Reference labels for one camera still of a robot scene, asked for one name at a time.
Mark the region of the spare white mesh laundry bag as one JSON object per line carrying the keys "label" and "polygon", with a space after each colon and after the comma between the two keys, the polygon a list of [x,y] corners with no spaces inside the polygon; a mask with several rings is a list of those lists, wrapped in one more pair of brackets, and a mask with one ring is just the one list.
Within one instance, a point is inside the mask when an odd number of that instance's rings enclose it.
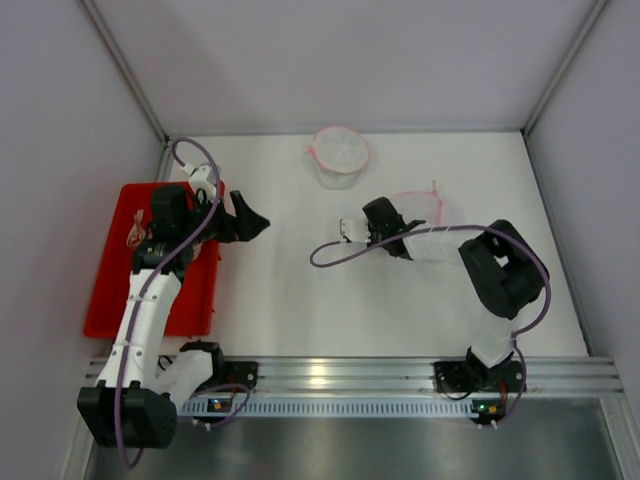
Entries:
{"label": "spare white mesh laundry bag", "polygon": [[424,221],[431,226],[466,223],[466,215],[460,202],[448,195],[436,180],[421,189],[395,193],[390,199],[406,223],[413,220]]}

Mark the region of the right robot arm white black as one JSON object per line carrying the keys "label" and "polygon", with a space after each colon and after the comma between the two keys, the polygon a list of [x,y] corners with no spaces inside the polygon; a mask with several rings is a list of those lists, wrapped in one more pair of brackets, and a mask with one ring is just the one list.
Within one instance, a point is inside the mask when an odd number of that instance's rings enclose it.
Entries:
{"label": "right robot arm white black", "polygon": [[487,227],[407,222],[387,197],[369,202],[363,213],[369,244],[382,242],[390,256],[465,269],[483,313],[462,368],[477,383],[501,374],[513,355],[521,311],[539,298],[550,280],[546,265],[517,229],[504,219]]}

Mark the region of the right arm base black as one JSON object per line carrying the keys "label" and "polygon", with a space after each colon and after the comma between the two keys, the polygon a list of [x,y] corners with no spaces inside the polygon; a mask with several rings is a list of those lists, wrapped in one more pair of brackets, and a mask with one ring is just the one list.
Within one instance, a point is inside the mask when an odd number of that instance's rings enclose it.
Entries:
{"label": "right arm base black", "polygon": [[441,360],[433,367],[436,391],[453,399],[476,393],[517,393],[525,379],[522,364],[512,359],[492,368],[468,360]]}

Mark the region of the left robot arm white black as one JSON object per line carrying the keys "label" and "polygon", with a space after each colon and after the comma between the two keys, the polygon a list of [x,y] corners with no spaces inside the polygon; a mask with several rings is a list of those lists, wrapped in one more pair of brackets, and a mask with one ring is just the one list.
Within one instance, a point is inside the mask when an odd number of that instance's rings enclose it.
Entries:
{"label": "left robot arm white black", "polygon": [[77,408],[95,442],[107,448],[164,449],[180,409],[193,394],[227,378],[221,347],[184,344],[164,371],[157,367],[166,325],[195,258],[208,242],[249,242],[269,228],[233,190],[233,212],[199,188],[160,184],[150,195],[146,236],[132,254],[129,290],[116,339],[96,384],[84,387]]}

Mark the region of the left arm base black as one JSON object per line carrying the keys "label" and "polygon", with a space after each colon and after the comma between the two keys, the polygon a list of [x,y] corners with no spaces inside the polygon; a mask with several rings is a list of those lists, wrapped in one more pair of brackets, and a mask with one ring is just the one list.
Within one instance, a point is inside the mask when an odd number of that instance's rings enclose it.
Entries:
{"label": "left arm base black", "polygon": [[258,363],[227,359],[219,343],[192,341],[184,344],[179,352],[181,355],[198,353],[203,358],[201,363],[211,370],[210,373],[201,375],[196,392],[228,383],[239,383],[249,389],[253,389],[257,384]]}

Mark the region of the white mesh laundry bag pink trim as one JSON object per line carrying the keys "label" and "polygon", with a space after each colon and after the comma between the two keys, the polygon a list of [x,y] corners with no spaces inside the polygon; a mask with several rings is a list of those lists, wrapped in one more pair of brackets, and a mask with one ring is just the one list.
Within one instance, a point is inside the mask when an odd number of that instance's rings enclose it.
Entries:
{"label": "white mesh laundry bag pink trim", "polygon": [[312,136],[306,153],[313,159],[320,184],[331,190],[354,187],[371,160],[365,138],[343,126],[326,127]]}

